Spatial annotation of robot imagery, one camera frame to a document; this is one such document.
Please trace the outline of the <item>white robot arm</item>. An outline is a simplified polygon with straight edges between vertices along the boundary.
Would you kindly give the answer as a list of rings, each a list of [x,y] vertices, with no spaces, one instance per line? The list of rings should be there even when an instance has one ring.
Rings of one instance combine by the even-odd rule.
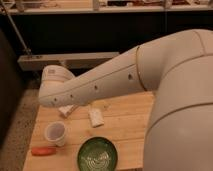
[[[43,69],[39,103],[85,105],[154,91],[144,171],[213,171],[213,30],[189,29],[141,45],[74,77]]]

